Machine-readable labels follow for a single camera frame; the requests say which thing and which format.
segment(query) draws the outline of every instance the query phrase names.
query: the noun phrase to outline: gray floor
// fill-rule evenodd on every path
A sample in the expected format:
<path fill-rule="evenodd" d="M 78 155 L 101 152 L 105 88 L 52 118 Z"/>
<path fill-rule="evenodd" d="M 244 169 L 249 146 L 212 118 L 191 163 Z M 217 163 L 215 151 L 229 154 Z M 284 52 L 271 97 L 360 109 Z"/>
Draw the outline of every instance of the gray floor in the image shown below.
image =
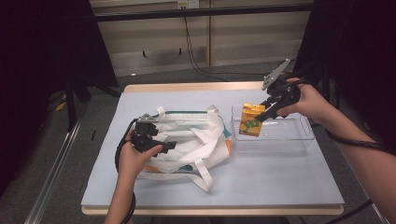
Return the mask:
<path fill-rule="evenodd" d="M 233 71 L 240 73 L 266 73 L 277 66 L 272 63 L 249 63 L 208 68 L 216 72 Z M 158 72 L 135 77 L 119 77 L 122 91 L 128 84 L 140 83 L 175 83 L 175 82 L 205 82 L 238 80 L 262 80 L 261 75 L 213 75 L 206 77 L 198 75 L 192 69 Z M 56 182 L 55 189 L 40 223 L 101 223 L 104 217 L 89 217 L 81 213 L 80 202 L 87 186 L 92 166 L 96 160 L 100 146 L 106 136 L 106 130 L 112 120 L 117 107 L 118 98 L 111 97 L 103 92 L 91 89 L 92 99 L 88 103 L 77 101 L 77 111 L 84 111 L 81 126 L 73 146 L 67 154 L 64 168 Z M 58 156 L 59 150 L 67 135 L 67 111 L 53 110 L 60 99 L 49 105 L 50 111 L 43 124 L 40 137 L 36 141 L 30 159 L 17 179 L 12 181 L 5 194 L 0 199 L 0 223 L 22 223 L 26 219 L 38 193 L 43 186 L 51 166 Z M 362 120 L 354 109 L 343 101 L 342 111 L 362 127 Z M 345 199 L 346 212 L 363 203 L 366 195 L 360 184 L 348 168 L 342 154 L 335 144 L 327 138 L 323 129 L 314 128 L 316 138 L 323 151 L 325 159 L 332 171 L 334 179 Z M 227 224 L 236 223 L 325 223 L 332 216 L 305 216 L 305 217 L 226 217 Z M 134 223 L 210 223 L 207 217 L 161 217 L 152 220 L 151 217 L 134 217 Z M 342 223 L 382 223 L 373 207 L 369 207 L 345 220 Z"/>

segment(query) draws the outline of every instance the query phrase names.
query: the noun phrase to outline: clear plastic container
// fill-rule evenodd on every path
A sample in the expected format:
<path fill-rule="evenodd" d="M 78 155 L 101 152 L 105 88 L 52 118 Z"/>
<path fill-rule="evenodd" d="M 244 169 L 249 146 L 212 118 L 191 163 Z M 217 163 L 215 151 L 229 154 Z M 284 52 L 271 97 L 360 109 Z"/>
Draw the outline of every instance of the clear plastic container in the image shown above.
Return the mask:
<path fill-rule="evenodd" d="M 315 135 L 306 117 L 290 114 L 268 119 L 258 137 L 239 133 L 242 105 L 233 105 L 233 150 L 237 152 L 305 152 Z"/>

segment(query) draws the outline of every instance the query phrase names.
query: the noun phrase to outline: fingers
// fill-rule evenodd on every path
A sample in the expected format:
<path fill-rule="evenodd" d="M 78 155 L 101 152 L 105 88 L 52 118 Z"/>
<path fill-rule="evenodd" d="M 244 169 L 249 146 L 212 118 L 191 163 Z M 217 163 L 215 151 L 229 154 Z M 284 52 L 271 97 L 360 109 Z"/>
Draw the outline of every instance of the fingers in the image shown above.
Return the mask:
<path fill-rule="evenodd" d="M 143 154 L 145 154 L 145 157 L 148 160 L 149 158 L 157 155 L 161 150 L 163 150 L 163 146 L 158 145 L 158 146 L 152 147 L 151 149 L 145 151 Z"/>
<path fill-rule="evenodd" d="M 128 134 L 126 135 L 125 140 L 127 140 L 127 141 L 131 140 L 131 135 L 132 135 L 133 132 L 134 132 L 134 129 L 131 128 L 131 129 L 128 131 Z"/>
<path fill-rule="evenodd" d="M 276 113 L 279 116 L 287 116 L 289 114 L 296 113 L 296 112 L 297 112 L 297 109 L 296 109 L 295 105 L 289 105 L 289 106 L 283 107 L 281 109 L 278 109 L 276 111 Z"/>
<path fill-rule="evenodd" d="M 300 79 L 297 78 L 297 77 L 292 77 L 292 78 L 288 78 L 286 81 L 287 82 L 295 82 L 295 81 L 298 81 L 298 80 L 300 80 Z"/>

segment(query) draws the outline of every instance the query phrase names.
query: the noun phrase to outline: power cord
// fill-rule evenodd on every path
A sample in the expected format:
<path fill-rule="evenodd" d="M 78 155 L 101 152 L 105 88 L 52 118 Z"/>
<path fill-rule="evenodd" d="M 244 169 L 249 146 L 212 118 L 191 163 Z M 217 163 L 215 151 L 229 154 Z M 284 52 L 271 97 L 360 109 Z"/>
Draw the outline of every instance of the power cord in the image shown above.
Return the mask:
<path fill-rule="evenodd" d="M 368 207 L 368 206 L 370 206 L 372 204 L 373 204 L 373 201 L 371 199 L 368 199 L 366 202 L 364 202 L 361 205 L 359 205 L 358 207 L 352 209 L 348 213 L 346 213 L 346 214 L 344 214 L 344 215 L 342 215 L 342 216 L 340 216 L 338 218 L 335 218 L 335 219 L 333 219 L 333 220 L 331 220 L 329 222 L 326 222 L 326 224 L 334 224 L 334 223 L 340 222 L 342 220 L 345 220 L 345 219 L 347 219 L 349 217 L 353 217 L 356 214 L 358 214 L 359 212 L 361 212 L 361 210 L 365 209 L 366 207 Z"/>
<path fill-rule="evenodd" d="M 315 83 L 313 83 L 312 81 L 306 80 L 306 79 L 300 79 L 300 80 L 297 80 L 297 81 L 294 81 L 294 82 L 291 82 L 291 83 L 288 83 L 288 84 L 285 84 L 285 85 L 279 87 L 276 91 L 274 91 L 272 93 L 272 95 L 278 95 L 279 92 L 281 92 L 281 91 L 283 91 L 283 90 L 285 90 L 285 89 L 287 89 L 289 87 L 297 86 L 297 85 L 303 85 L 303 84 L 311 85 L 313 88 L 315 88 L 315 90 L 320 92 L 319 87 Z"/>
<path fill-rule="evenodd" d="M 302 217 L 298 217 L 298 218 L 301 220 L 301 222 L 303 222 L 303 224 L 306 224 L 305 220 Z"/>
<path fill-rule="evenodd" d="M 353 147 L 368 147 L 368 148 L 373 148 L 373 149 L 379 149 L 379 150 L 385 150 L 385 146 L 376 142 L 365 142 L 365 141 L 357 141 L 357 140 L 350 140 L 350 139 L 345 139 L 339 136 L 336 136 L 332 133 L 330 133 L 327 129 L 325 129 L 326 134 L 335 142 L 344 144 L 344 145 L 349 145 Z"/>
<path fill-rule="evenodd" d="M 208 72 L 202 68 L 200 68 L 195 61 L 194 54 L 192 51 L 192 43 L 191 43 L 191 38 L 190 38 L 190 31 L 189 31 L 189 26 L 187 24 L 187 19 L 184 18 L 184 23 L 186 26 L 186 39 L 187 39 L 187 48 L 188 48 L 188 53 L 189 53 L 189 58 L 190 58 L 190 63 L 192 68 L 200 75 L 205 76 L 205 77 L 213 77 L 210 75 L 251 75 L 251 76 L 266 76 L 269 75 L 270 73 L 236 73 L 236 72 Z M 221 80 L 221 81 L 228 81 L 219 77 L 213 77 L 215 79 Z"/>
<path fill-rule="evenodd" d="M 129 141 L 126 140 L 126 136 L 128 135 L 129 130 L 131 130 L 132 125 L 137 122 L 137 119 L 133 119 L 132 122 L 129 124 L 124 136 L 121 138 L 119 146 L 117 147 L 116 150 L 116 155 L 114 157 L 114 162 L 116 164 L 116 170 L 117 172 L 119 171 L 119 161 L 120 161 L 120 154 L 122 151 L 122 147 Z M 132 215 L 134 214 L 134 209 L 136 207 L 136 197 L 134 196 L 134 192 L 132 195 L 132 201 L 131 201 L 131 206 L 128 210 L 128 213 L 125 215 L 125 218 L 121 222 L 121 224 L 127 224 L 128 221 L 131 219 Z"/>

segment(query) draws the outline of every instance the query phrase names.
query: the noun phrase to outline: white tote bag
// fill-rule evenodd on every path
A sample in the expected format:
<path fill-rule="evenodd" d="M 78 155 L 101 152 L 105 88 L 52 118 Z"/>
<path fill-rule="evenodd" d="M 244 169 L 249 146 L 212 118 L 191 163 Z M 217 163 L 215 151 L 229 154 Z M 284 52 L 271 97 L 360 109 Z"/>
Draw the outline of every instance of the white tote bag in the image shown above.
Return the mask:
<path fill-rule="evenodd" d="M 231 154 L 231 133 L 219 111 L 210 106 L 205 111 L 165 111 L 157 108 L 159 130 L 153 139 L 177 141 L 175 149 L 152 157 L 139 177 L 169 180 L 189 177 L 201 189 L 209 191 L 213 179 L 208 169 Z"/>

